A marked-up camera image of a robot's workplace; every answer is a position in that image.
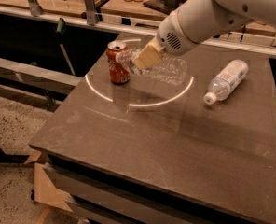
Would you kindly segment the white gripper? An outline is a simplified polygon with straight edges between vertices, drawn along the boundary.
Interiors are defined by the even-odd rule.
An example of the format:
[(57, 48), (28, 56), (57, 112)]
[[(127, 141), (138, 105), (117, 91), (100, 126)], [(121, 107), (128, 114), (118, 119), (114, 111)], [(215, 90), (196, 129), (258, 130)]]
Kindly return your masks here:
[(180, 56), (197, 45), (185, 35), (178, 13), (173, 11), (161, 22), (155, 37), (137, 53), (132, 61), (139, 69), (145, 69), (160, 63), (164, 53)]

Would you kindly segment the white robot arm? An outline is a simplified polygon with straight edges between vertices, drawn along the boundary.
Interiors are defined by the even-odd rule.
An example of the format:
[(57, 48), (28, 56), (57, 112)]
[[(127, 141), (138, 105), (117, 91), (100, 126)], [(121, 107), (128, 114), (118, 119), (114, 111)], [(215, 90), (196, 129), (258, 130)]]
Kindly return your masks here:
[(133, 63), (141, 69), (151, 67), (166, 54), (183, 55), (205, 40), (251, 21), (276, 29), (276, 0), (187, 0), (161, 22), (156, 36)]

